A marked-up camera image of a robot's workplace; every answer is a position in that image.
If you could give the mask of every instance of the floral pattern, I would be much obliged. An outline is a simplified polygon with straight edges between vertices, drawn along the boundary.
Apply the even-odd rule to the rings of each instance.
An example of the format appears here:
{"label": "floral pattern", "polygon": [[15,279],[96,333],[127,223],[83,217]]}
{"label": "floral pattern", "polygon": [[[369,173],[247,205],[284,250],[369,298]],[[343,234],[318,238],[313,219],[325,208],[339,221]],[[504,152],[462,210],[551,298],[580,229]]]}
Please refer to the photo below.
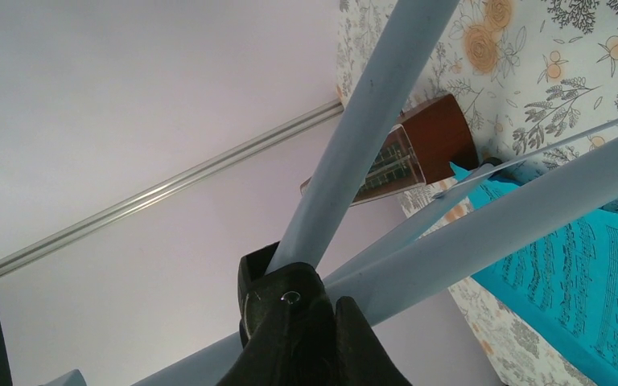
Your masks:
{"label": "floral pattern", "polygon": [[[396,0],[340,0],[337,84],[347,104]],[[618,117],[618,0],[461,0],[404,110],[454,95],[482,158],[537,152],[505,173],[526,183],[618,136],[618,126],[538,150]],[[453,180],[399,195],[411,216]],[[604,206],[618,212],[618,199]],[[431,230],[472,210],[466,199]],[[471,278],[450,288],[506,384],[592,385]]]}

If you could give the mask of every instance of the sheet of paper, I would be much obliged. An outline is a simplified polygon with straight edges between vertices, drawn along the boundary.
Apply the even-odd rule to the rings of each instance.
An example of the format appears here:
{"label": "sheet of paper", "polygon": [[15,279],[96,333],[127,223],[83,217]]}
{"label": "sheet of paper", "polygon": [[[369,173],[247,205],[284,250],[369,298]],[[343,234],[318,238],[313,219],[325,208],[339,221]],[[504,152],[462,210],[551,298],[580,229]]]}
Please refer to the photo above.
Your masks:
{"label": "sheet of paper", "polygon": [[[455,170],[458,179],[468,174]],[[469,198],[482,207],[517,188],[488,181]],[[618,385],[617,213],[596,210],[473,278],[583,374]]]}

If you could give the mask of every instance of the white wall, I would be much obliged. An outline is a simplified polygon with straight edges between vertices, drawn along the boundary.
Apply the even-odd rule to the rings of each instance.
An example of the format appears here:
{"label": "white wall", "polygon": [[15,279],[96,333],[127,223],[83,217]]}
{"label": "white wall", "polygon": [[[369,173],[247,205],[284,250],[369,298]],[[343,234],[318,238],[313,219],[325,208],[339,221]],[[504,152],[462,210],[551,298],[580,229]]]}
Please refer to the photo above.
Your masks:
{"label": "white wall", "polygon": [[337,0],[0,0],[0,258],[336,97]]}
{"label": "white wall", "polygon": [[[278,240],[336,120],[0,279],[16,386],[79,368],[131,384],[237,330],[240,256]],[[322,275],[404,220],[396,199],[349,210]],[[377,328],[414,384],[499,384],[448,294]]]}

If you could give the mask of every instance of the thin metal rod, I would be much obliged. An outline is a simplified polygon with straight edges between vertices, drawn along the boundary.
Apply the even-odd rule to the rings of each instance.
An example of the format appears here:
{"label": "thin metal rod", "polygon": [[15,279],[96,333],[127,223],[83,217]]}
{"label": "thin metal rod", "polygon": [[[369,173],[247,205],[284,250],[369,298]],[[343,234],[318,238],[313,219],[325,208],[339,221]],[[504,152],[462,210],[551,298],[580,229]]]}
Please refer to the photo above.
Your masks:
{"label": "thin metal rod", "polygon": [[338,100],[331,101],[297,117],[292,121],[276,127],[250,141],[247,141],[231,150],[222,153],[215,158],[209,159],[198,166],[184,171],[166,181],[163,181],[150,189],[147,189],[129,199],[126,199],[112,207],[89,217],[86,220],[74,224],[71,227],[57,232],[37,243],[10,254],[0,260],[0,277],[14,270],[30,264],[33,261],[46,256],[49,253],[70,245],[72,242],[95,232],[106,225],[123,219],[127,216],[158,203],[163,199],[182,191],[207,177],[210,177],[228,167],[245,161],[271,146],[275,146],[286,139],[292,138],[311,127],[319,125],[330,118],[340,115],[343,111],[342,104]]}
{"label": "thin metal rod", "polygon": [[457,3],[394,7],[267,272],[319,264]]}
{"label": "thin metal rod", "polygon": [[221,380],[242,351],[241,337],[234,333],[134,386],[212,386]]}
{"label": "thin metal rod", "polygon": [[618,197],[618,138],[326,288],[372,325]]}
{"label": "thin metal rod", "polygon": [[[510,161],[508,161],[506,163],[502,163],[499,166],[495,167],[494,169],[487,171],[483,175],[477,175],[476,177],[474,177],[474,179],[481,179],[485,175],[492,175],[492,174],[494,174],[494,173],[496,173],[496,172],[498,172],[500,170],[503,170],[503,169],[505,169],[507,167],[511,167],[513,165],[517,165],[520,162],[524,162],[527,158],[530,158],[530,157],[532,157],[532,156],[534,156],[536,154],[543,154],[543,153],[545,153],[548,150],[552,150],[552,149],[555,149],[556,147],[560,147],[560,146],[566,145],[567,143],[576,141],[578,139],[588,137],[589,135],[598,133],[599,131],[603,131],[605,129],[609,129],[609,128],[615,126],[615,125],[618,125],[618,118],[617,119],[613,119],[612,121],[605,122],[602,125],[597,125],[593,129],[589,129],[589,130],[583,131],[582,133],[573,135],[573,136],[571,136],[569,138],[565,138],[562,141],[555,142],[555,143],[553,143],[551,145],[548,145],[548,146],[546,146],[546,147],[544,147],[542,149],[539,149],[537,151],[533,151],[533,152],[531,152],[529,154],[523,154],[520,157],[517,157],[515,159],[511,159]],[[450,191],[453,191],[457,187],[460,187],[461,185],[464,185],[466,183],[471,183],[474,179],[465,179],[463,182],[457,183],[456,185],[446,189],[445,191],[439,192],[438,194],[435,195],[434,198],[441,197],[441,196],[445,195],[446,193],[448,193]]]}
{"label": "thin metal rod", "polygon": [[[484,164],[477,168],[467,179],[471,179],[476,175],[484,173],[486,170],[492,169],[491,164]],[[380,238],[380,240],[371,244],[361,253],[354,256],[344,265],[328,275],[323,283],[328,286],[348,275],[355,273],[359,269],[371,265],[383,258],[387,258],[392,253],[406,247],[416,239],[418,239],[427,229],[434,225],[437,220],[441,219],[448,211],[450,211],[457,203],[461,202],[468,194],[479,186],[490,175],[485,175],[480,179],[474,179],[472,183],[464,184],[462,188],[455,189],[448,195],[443,195],[438,199],[434,199],[420,211],[415,212],[410,218],[399,224],[395,229]]]}

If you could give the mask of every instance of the ceiling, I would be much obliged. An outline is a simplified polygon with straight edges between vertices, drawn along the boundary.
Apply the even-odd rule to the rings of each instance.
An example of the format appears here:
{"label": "ceiling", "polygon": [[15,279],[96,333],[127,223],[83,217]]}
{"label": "ceiling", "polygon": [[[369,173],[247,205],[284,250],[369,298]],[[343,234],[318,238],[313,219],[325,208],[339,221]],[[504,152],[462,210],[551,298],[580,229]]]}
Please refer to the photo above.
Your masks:
{"label": "ceiling", "polygon": [[335,98],[336,0],[0,0],[0,258]]}

